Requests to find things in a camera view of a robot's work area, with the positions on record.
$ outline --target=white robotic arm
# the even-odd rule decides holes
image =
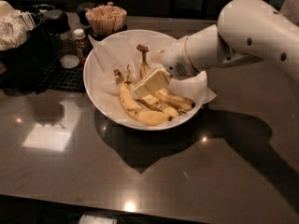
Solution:
[[[262,0],[233,0],[217,25],[182,37],[162,64],[175,79],[194,77],[209,66],[271,61],[299,81],[299,27]]]

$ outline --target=shiny brown countertop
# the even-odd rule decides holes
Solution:
[[[266,62],[207,74],[217,98],[161,132],[112,122],[86,93],[0,91],[0,194],[209,223],[299,223],[299,83]]]

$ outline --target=white bowl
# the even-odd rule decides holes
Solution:
[[[192,98],[195,108],[187,114],[158,126],[147,126],[131,119],[122,109],[119,101],[119,85],[114,78],[114,69],[124,74],[127,65],[130,65],[130,79],[138,81],[141,52],[136,49],[138,44],[149,47],[147,61],[151,67],[162,66],[153,61],[156,51],[171,45],[176,39],[161,33],[148,30],[128,30],[111,35],[101,42],[93,44],[93,50],[84,66],[84,85],[93,104],[105,116],[116,123],[137,130],[157,131],[176,127],[193,117],[200,107],[213,99],[216,95],[207,87],[206,72],[197,77],[183,81],[171,80],[169,90]]]

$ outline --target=bunch of bananas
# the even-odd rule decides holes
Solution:
[[[146,53],[149,49],[142,45],[138,45],[137,49],[142,52],[140,78],[143,78],[150,70],[150,66],[146,61]],[[178,117],[181,112],[189,111],[195,107],[192,99],[175,94],[168,89],[161,89],[139,100],[135,100],[130,93],[130,89],[135,84],[129,79],[129,65],[126,68],[125,76],[122,75],[120,70],[115,70],[114,74],[121,80],[119,98],[123,110],[132,119],[148,126],[168,122],[172,118]]]

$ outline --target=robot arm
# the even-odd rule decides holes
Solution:
[[[162,64],[175,79],[209,66],[271,61],[299,81],[299,27],[262,0],[233,0],[218,24],[182,37],[164,51]]]

